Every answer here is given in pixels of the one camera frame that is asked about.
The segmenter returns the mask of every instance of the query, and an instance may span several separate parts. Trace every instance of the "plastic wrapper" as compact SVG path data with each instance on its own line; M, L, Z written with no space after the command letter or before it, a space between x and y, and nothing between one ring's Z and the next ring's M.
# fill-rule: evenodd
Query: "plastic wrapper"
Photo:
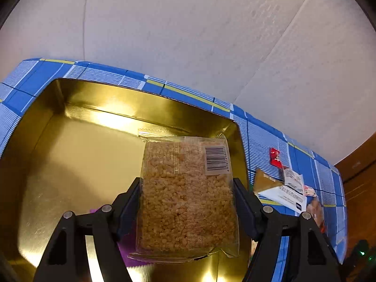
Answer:
M135 259L180 262L218 250L239 253L227 141L148 139L141 169Z
M310 213L315 220L317 226L320 228L324 222L324 210L317 197L307 205L307 212Z

